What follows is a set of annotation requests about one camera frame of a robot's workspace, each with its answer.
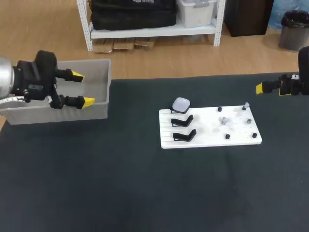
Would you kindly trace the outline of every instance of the white pegboard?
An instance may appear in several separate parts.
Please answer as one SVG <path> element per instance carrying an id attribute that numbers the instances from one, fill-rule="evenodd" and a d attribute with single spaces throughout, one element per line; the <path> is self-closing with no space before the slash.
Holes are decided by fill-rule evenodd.
<path id="1" fill-rule="evenodd" d="M 169 109 L 159 111 L 161 147 L 169 148 L 192 148 L 208 146 L 235 146 L 235 145 L 257 145 L 261 144 L 262 137 L 255 123 L 250 108 L 242 109 L 240 106 L 191 108 L 183 114 L 172 114 Z M 193 115 L 194 119 L 189 127 L 173 127 L 171 119 L 186 121 Z M 222 118 L 226 117 L 228 122 L 222 125 Z M 193 129 L 197 134 L 190 142 L 174 141 L 173 133 L 188 135 Z"/>

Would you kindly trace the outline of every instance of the yellow fingertip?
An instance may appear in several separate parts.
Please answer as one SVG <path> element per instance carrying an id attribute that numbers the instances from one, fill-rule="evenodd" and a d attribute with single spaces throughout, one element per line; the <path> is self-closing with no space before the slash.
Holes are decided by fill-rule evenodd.
<path id="1" fill-rule="evenodd" d="M 81 75 L 80 73 L 76 72 L 76 71 L 73 71 L 72 70 L 72 73 L 73 73 L 73 76 L 81 76 L 84 80 L 85 76 L 84 75 Z"/>
<path id="2" fill-rule="evenodd" d="M 86 98 L 86 97 L 84 97 L 84 100 L 85 100 L 85 103 L 84 103 L 82 109 L 93 105 L 93 103 L 95 102 L 96 99 L 95 98 Z"/>
<path id="3" fill-rule="evenodd" d="M 263 85 L 260 83 L 259 85 L 256 86 L 256 94 L 263 93 Z"/>

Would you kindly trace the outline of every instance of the cable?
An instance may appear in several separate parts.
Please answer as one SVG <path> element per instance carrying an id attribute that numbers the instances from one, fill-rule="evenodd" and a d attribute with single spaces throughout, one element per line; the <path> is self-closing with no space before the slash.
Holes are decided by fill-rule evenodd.
<path id="1" fill-rule="evenodd" d="M 9 102 L 25 102 L 25 97 L 11 97 L 11 98 L 5 98 L 0 100 L 0 105 L 4 103 L 9 103 Z"/>

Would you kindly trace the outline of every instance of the black clip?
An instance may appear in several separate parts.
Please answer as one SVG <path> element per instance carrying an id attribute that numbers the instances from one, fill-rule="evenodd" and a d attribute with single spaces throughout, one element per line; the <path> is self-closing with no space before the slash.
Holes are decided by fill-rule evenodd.
<path id="1" fill-rule="evenodd" d="M 190 142 L 197 134 L 197 131 L 194 129 L 191 131 L 189 135 L 179 134 L 179 133 L 173 133 L 174 141 L 185 141 Z"/>
<path id="2" fill-rule="evenodd" d="M 188 127 L 192 121 L 193 121 L 193 115 L 190 115 L 186 121 L 181 121 L 174 118 L 170 120 L 173 127 Z"/>

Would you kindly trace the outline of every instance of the white shelf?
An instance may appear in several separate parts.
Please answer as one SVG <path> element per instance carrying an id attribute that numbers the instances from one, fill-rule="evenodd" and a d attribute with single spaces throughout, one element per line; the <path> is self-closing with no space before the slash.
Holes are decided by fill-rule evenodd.
<path id="1" fill-rule="evenodd" d="M 92 23 L 88 24 L 87 0 L 76 0 L 84 36 L 88 51 L 92 51 L 92 39 L 113 39 L 113 38 L 136 38 L 136 37 L 159 37 L 159 36 L 179 36 L 179 35 L 205 35 L 214 34 L 214 46 L 220 45 L 221 30 L 224 17 L 225 1 L 218 0 L 217 17 L 213 18 L 210 25 L 185 28 L 180 20 L 176 25 L 165 28 L 138 29 L 138 30 L 94 30 Z"/>
<path id="2" fill-rule="evenodd" d="M 157 37 L 157 36 L 177 36 L 177 35 L 204 35 L 215 34 L 216 27 L 214 24 L 197 28 L 185 28 L 180 20 L 176 25 L 164 28 L 137 29 L 137 30 L 92 30 L 90 23 L 90 34 L 92 39 L 109 39 L 109 38 L 134 38 L 134 37 Z"/>

